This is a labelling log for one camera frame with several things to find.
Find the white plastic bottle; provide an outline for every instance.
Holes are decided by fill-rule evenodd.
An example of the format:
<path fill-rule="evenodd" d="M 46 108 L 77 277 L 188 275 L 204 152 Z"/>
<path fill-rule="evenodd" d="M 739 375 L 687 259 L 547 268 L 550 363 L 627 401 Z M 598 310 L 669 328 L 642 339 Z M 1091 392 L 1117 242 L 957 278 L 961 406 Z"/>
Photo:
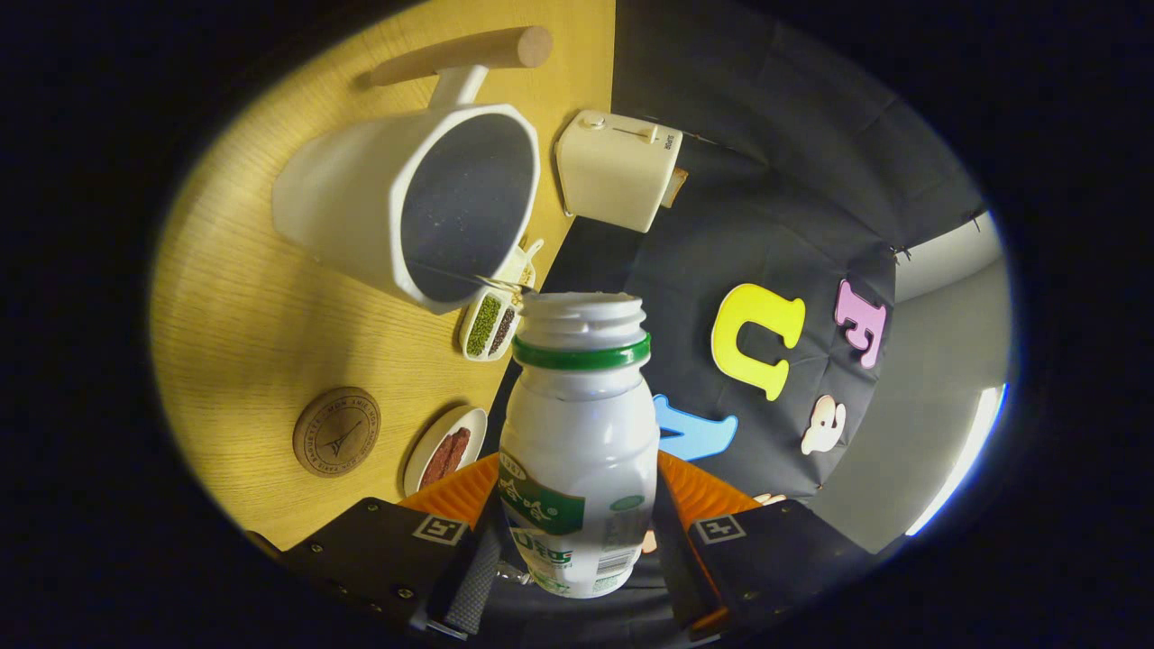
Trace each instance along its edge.
<path fill-rule="evenodd" d="M 530 574 L 562 597 L 600 597 L 632 573 L 649 529 L 661 433 L 640 367 L 642 300 L 526 296 L 523 367 L 501 433 L 497 488 Z"/>

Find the wooden coaster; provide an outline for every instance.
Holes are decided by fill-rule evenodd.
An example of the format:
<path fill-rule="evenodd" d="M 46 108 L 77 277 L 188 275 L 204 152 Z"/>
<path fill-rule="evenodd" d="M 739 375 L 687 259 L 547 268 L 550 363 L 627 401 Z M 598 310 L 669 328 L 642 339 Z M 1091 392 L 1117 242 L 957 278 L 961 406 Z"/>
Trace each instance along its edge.
<path fill-rule="evenodd" d="M 310 473 L 335 478 L 368 457 L 380 428 L 381 411 L 372 395 L 360 388 L 337 388 L 301 412 L 292 448 Z"/>

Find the foam letter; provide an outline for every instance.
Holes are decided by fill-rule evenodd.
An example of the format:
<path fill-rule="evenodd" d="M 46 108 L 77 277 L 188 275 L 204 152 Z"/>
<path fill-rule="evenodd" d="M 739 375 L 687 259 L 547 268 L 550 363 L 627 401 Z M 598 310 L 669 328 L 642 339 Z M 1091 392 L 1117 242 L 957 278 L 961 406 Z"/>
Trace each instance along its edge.
<path fill-rule="evenodd" d="M 867 350 L 862 355 L 862 367 L 867 370 L 877 363 L 877 352 L 882 349 L 882 329 L 885 328 L 885 305 L 874 306 L 849 288 L 849 282 L 842 279 L 838 285 L 838 305 L 833 309 L 833 319 L 838 324 L 846 320 L 854 323 L 846 329 L 846 340 L 855 349 Z M 870 343 L 865 331 L 874 335 Z"/>
<path fill-rule="evenodd" d="M 659 394 L 653 397 L 657 425 L 662 431 L 680 433 L 661 438 L 658 448 L 685 462 L 717 455 L 729 448 L 737 434 L 737 418 L 733 415 L 720 422 L 702 419 L 669 406 L 669 397 Z"/>
<path fill-rule="evenodd" d="M 805 323 L 805 303 L 801 298 L 786 300 L 756 284 L 741 284 L 721 300 L 713 322 L 713 363 L 718 370 L 764 389 L 765 398 L 773 401 L 786 385 L 789 363 L 782 359 L 770 365 L 741 353 L 737 350 L 737 331 L 745 322 L 779 334 L 786 348 L 793 349 Z"/>

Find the blue letter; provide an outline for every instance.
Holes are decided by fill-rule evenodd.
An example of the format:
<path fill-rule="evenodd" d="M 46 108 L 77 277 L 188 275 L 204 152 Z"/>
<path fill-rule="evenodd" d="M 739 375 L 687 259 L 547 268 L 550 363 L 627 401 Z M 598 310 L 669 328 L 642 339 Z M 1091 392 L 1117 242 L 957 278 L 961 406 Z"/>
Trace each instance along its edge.
<path fill-rule="evenodd" d="M 662 431 L 677 433 L 661 438 L 658 448 L 685 462 L 724 452 L 737 434 L 737 418 L 733 415 L 720 422 L 702 419 L 670 408 L 669 397 L 664 394 L 653 397 L 653 408 L 657 410 L 657 425 Z"/>

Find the wooden table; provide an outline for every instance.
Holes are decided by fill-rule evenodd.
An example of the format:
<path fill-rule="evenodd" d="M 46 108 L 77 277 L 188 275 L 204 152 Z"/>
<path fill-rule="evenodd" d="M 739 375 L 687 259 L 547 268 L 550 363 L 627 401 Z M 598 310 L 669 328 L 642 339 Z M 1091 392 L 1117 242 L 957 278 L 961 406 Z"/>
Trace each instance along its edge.
<path fill-rule="evenodd" d="M 243 529 L 286 549 L 355 501 L 402 497 L 404 463 L 439 415 L 488 409 L 508 365 L 471 363 L 460 312 L 434 316 L 314 262 L 272 229 L 272 181 L 325 132 L 424 107 L 435 79 L 362 89 L 383 60 L 442 40 L 540 24 L 553 54 L 535 69 L 493 70 L 479 103 L 510 103 L 541 140 L 541 182 L 527 240 L 548 273 L 570 221 L 549 142 L 579 109 L 609 110 L 613 0 L 435 0 L 323 52 L 272 87 L 212 142 L 177 195 L 150 297 L 160 398 L 189 467 Z M 322 478 L 293 455 L 301 410 L 339 386 L 381 406 L 376 447 L 352 472 Z"/>

